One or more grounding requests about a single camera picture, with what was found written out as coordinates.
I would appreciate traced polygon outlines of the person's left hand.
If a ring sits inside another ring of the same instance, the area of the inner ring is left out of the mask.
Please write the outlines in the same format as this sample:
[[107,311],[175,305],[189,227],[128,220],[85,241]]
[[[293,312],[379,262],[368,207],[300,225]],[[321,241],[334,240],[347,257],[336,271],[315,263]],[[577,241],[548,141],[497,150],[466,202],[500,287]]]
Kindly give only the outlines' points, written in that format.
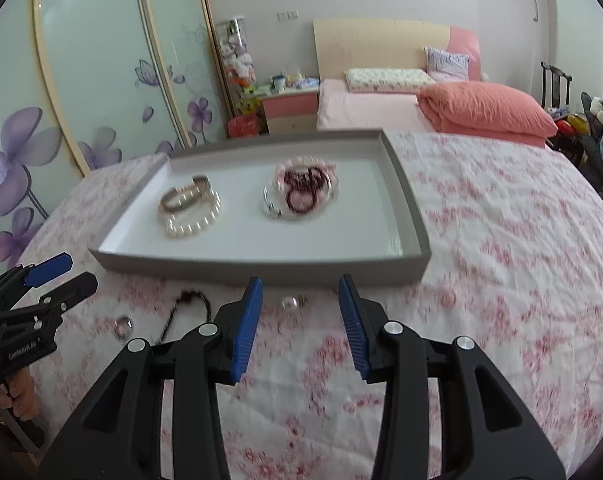
[[7,388],[0,387],[0,408],[11,408],[13,414],[24,422],[40,414],[39,400],[28,367],[10,378]]

